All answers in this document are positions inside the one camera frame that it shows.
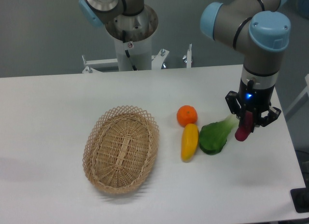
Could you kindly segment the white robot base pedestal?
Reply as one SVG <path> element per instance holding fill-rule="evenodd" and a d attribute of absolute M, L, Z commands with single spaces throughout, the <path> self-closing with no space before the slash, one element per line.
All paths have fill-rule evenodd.
<path fill-rule="evenodd" d="M 114 40 L 114 46 L 116 51 L 116 56 L 119 61 L 124 60 L 124 55 L 130 59 L 132 64 L 137 64 L 137 67 L 143 65 L 146 62 L 146 70 L 150 70 L 151 59 L 152 59 L 152 38 L 149 37 L 142 41 L 133 42 L 123 42 L 116 38 Z"/>

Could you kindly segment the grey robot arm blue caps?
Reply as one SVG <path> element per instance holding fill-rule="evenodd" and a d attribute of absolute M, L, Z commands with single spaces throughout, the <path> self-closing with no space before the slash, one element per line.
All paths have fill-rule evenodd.
<path fill-rule="evenodd" d="M 239 90 L 225 98 L 231 113 L 239 118 L 239 130 L 253 132 L 281 113 L 270 100 L 289 44 L 290 20 L 278 12 L 286 1 L 213 2 L 201 15 L 205 36 L 245 56 Z M 104 26 L 114 39 L 120 71 L 154 68 L 151 38 L 158 18 L 144 0 L 79 0 L 79 7 L 93 26 Z"/>

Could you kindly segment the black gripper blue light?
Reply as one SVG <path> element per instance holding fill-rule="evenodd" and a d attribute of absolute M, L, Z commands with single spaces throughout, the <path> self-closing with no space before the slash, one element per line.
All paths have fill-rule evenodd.
<path fill-rule="evenodd" d="M 281 114 L 281 110 L 276 107 L 271 107 L 271 96 L 274 90 L 274 85 L 267 89 L 247 89 L 247 85 L 240 81 L 239 91 L 229 91 L 225 97 L 230 112 L 242 119 L 246 110 L 253 113 L 253 126 L 251 132 L 254 132 L 256 127 L 265 127 L 276 121 Z M 267 115 L 262 117 L 262 112 L 268 111 Z"/>

